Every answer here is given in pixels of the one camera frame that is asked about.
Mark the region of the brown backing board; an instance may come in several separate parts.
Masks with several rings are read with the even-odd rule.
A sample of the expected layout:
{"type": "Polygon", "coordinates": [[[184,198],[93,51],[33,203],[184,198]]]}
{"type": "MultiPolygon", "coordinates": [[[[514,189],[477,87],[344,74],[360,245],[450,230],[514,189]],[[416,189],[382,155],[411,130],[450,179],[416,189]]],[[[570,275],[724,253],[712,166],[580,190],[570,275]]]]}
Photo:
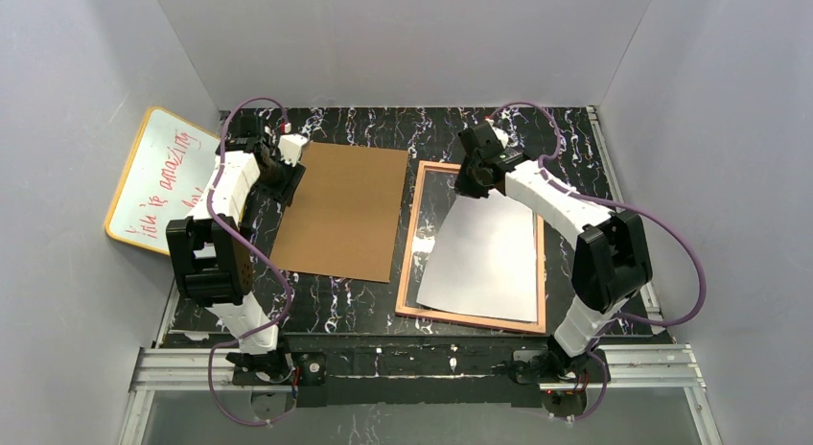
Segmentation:
{"type": "Polygon", "coordinates": [[[312,143],[270,253],[281,270],[390,280],[409,154],[312,143]]]}

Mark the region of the seascape photo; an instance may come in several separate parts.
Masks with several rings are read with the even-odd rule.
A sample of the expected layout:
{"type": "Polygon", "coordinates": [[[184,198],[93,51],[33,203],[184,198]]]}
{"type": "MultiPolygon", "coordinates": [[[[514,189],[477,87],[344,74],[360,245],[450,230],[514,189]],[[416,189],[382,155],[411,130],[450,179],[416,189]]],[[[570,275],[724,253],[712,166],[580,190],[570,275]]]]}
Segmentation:
{"type": "Polygon", "coordinates": [[[459,196],[435,236],[417,303],[465,316],[538,319],[534,213],[492,190],[459,196]]]}

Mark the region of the pink wooden picture frame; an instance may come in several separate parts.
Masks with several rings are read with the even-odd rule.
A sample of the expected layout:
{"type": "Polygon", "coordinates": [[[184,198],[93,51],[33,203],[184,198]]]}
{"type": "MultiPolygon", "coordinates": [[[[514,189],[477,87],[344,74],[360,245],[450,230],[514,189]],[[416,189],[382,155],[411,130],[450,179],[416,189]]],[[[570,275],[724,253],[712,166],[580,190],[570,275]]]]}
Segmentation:
{"type": "Polygon", "coordinates": [[[410,208],[404,261],[395,301],[397,316],[415,317],[442,323],[474,326],[519,333],[543,335],[546,333],[546,264],[545,224],[534,216],[535,246],[537,251],[538,319],[519,322],[479,316],[465,316],[423,307],[417,303],[424,266],[433,249],[435,236],[457,197],[453,184],[459,165],[420,161],[410,208]]]}

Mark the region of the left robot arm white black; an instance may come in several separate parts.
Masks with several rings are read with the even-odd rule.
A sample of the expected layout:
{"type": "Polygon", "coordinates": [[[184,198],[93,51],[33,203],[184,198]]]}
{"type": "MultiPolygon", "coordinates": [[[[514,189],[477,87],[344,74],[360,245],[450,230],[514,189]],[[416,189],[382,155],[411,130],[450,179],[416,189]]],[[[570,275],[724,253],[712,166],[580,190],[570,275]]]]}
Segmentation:
{"type": "Polygon", "coordinates": [[[251,257],[258,248],[243,223],[250,192],[268,191],[290,205],[306,168],[310,141],[290,124],[281,131],[238,130],[215,150],[214,170],[199,200],[182,219],[171,220],[166,241],[179,293],[216,316],[247,356],[278,347],[279,327],[252,291],[251,257]]]}

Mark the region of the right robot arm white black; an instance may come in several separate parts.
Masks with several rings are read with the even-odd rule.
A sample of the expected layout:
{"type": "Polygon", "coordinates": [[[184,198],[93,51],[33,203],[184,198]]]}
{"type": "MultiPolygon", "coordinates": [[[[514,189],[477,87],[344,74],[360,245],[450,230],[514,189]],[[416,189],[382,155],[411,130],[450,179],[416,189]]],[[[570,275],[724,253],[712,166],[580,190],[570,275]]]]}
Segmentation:
{"type": "Polygon", "coordinates": [[[548,349],[562,362],[581,357],[653,277],[641,216],[585,200],[488,122],[458,137],[465,152],[454,184],[458,195],[482,199],[497,191],[531,209],[573,248],[575,297],[548,349]]]}

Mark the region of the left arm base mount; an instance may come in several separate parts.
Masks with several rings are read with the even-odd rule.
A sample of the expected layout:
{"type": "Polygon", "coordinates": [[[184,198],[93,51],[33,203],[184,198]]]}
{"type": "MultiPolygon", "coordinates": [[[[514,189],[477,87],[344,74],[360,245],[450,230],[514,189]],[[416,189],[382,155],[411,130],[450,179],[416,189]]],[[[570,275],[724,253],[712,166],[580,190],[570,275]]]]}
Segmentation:
{"type": "Polygon", "coordinates": [[[226,360],[234,365],[236,386],[321,386],[326,379],[326,358],[322,353],[277,350],[265,355],[230,352],[226,360]]]}

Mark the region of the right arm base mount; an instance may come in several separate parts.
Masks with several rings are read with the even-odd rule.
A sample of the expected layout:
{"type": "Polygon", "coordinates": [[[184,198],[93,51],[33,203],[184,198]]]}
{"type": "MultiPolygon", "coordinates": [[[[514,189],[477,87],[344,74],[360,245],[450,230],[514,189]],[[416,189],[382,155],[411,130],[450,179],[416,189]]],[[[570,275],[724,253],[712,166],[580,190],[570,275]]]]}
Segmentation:
{"type": "Polygon", "coordinates": [[[575,396],[585,404],[591,384],[602,387],[611,381],[605,353],[598,349],[575,357],[558,349],[515,350],[508,360],[493,365],[491,373],[506,376],[523,386],[556,385],[556,388],[544,389],[554,406],[574,400],[575,396]]]}

